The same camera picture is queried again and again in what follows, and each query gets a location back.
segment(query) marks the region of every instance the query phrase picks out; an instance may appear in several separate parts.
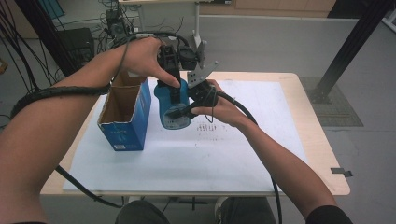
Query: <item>tabletop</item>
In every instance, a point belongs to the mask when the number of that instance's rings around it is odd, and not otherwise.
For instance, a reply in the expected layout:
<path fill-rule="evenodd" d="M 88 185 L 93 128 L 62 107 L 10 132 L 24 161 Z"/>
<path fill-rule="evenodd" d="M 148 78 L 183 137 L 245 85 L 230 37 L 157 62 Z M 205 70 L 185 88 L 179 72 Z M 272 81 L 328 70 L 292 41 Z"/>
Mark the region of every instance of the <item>tabletop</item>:
<path fill-rule="evenodd" d="M 349 186 L 343 175 L 335 175 L 330 168 L 339 164 L 332 152 L 331 146 L 323 132 L 315 112 L 310 104 L 299 78 L 294 74 L 285 73 L 242 73 L 214 72 L 210 76 L 216 80 L 246 80 L 278 82 L 284 92 L 291 116 L 301 143 L 304 147 L 308 165 L 320 176 L 333 195 L 347 195 Z M 81 127 L 76 140 L 65 155 L 61 165 L 66 170 L 71 167 L 79 140 L 83 136 L 92 113 Z M 55 172 L 42 189 L 42 194 L 80 194 L 80 192 L 64 191 L 64 179 Z M 109 192 L 111 195 L 127 195 L 125 192 Z"/>

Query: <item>blue cardboard box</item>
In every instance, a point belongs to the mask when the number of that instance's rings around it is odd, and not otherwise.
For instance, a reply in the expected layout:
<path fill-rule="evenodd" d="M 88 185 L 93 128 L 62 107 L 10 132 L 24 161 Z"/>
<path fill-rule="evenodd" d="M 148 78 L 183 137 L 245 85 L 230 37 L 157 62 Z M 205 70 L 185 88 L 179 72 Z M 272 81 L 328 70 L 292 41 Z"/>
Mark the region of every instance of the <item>blue cardboard box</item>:
<path fill-rule="evenodd" d="M 107 95 L 98 126 L 116 151 L 143 150 L 151 95 L 146 78 L 119 74 Z"/>

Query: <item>metal frame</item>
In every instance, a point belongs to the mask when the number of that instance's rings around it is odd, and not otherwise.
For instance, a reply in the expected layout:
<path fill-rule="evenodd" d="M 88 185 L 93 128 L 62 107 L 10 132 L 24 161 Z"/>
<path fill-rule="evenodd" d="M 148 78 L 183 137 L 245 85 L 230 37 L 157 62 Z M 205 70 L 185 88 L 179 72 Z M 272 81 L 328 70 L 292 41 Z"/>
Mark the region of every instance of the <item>metal frame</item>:
<path fill-rule="evenodd" d="M 343 75 L 376 26 L 389 11 L 391 4 L 393 4 L 393 0 L 375 0 L 367 7 L 319 84 L 313 90 L 307 91 L 311 103 L 329 103 L 328 95 L 332 87 L 334 87 L 340 76 Z"/>
<path fill-rule="evenodd" d="M 396 33 L 396 26 L 393 24 L 396 21 L 396 9 L 393 10 L 392 14 L 388 18 L 382 19 L 384 22 L 393 32 Z"/>

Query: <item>hand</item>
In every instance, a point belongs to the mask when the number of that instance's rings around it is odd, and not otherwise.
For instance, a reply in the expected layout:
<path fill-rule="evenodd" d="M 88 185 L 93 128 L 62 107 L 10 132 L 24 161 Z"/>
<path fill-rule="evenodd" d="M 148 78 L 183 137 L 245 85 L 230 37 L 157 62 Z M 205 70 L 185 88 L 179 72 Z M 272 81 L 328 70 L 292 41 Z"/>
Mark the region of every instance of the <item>hand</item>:
<path fill-rule="evenodd" d="M 158 65 L 157 54 L 162 44 L 161 40 L 154 37 L 130 42 L 122 62 L 122 70 L 133 72 L 141 77 L 156 77 L 170 86 L 180 87 L 177 79 Z M 118 50 L 122 55 L 126 46 L 120 46 L 115 50 Z"/>
<path fill-rule="evenodd" d="M 217 91 L 224 92 L 215 80 L 208 80 L 208 82 L 214 85 Z M 248 117 L 235 105 L 222 97 L 219 97 L 218 103 L 213 110 L 212 107 L 195 107 L 191 110 L 191 113 L 196 115 L 213 115 L 213 117 L 219 121 L 228 123 L 233 127 L 237 127 L 239 124 L 244 124 L 249 121 Z"/>

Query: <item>white paper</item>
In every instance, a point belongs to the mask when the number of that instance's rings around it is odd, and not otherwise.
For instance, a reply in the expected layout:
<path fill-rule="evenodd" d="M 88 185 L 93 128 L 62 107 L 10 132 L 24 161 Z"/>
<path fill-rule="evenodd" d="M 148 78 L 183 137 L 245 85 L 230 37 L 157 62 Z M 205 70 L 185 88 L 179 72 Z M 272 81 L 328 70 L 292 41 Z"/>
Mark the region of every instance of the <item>white paper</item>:
<path fill-rule="evenodd" d="M 219 84 L 250 111 L 263 130 L 307 161 L 279 83 L 226 80 Z M 143 151 L 113 150 L 96 124 L 106 97 L 99 99 L 70 170 L 87 189 L 197 194 L 274 190 L 268 172 L 234 127 L 198 116 L 185 129 L 165 130 L 153 94 L 156 81 L 149 85 L 152 102 Z M 76 187 L 66 181 L 64 189 Z"/>

